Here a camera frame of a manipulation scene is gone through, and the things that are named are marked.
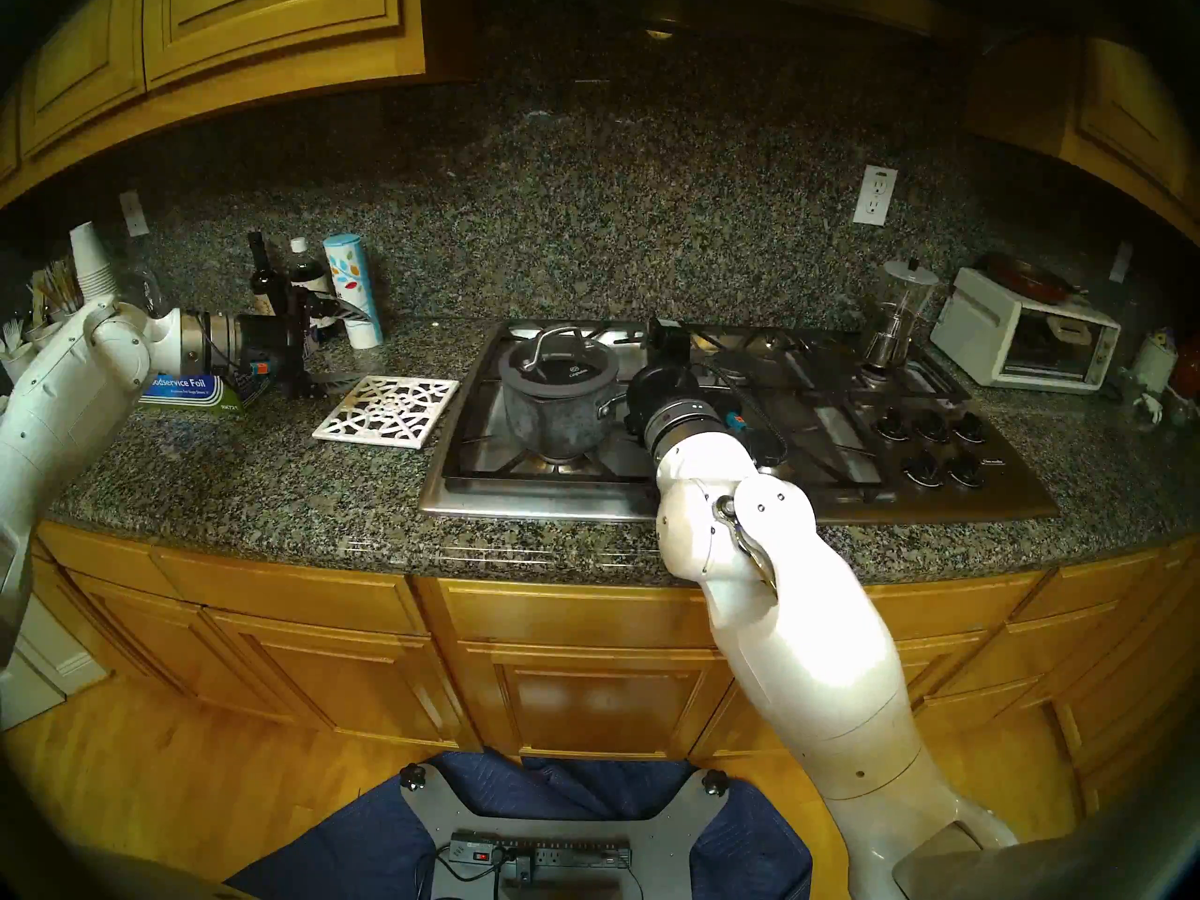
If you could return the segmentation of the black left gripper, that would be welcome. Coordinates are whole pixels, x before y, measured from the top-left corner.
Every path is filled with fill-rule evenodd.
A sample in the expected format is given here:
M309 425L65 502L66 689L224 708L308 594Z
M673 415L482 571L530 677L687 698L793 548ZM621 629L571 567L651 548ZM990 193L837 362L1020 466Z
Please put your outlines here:
M282 316L234 317L234 365L245 376L275 379L288 398L346 396L362 380L361 373L306 371L311 318L373 322L368 312L334 294L289 289Z

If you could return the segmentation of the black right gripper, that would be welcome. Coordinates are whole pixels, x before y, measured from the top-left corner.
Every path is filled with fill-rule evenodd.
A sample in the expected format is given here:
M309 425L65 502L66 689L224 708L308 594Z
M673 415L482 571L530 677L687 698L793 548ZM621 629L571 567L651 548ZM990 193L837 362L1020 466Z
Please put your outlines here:
M650 445L644 434L650 420L667 406L680 401L698 401L703 396L696 376L686 364L658 362L638 371L625 394L625 427L638 445Z

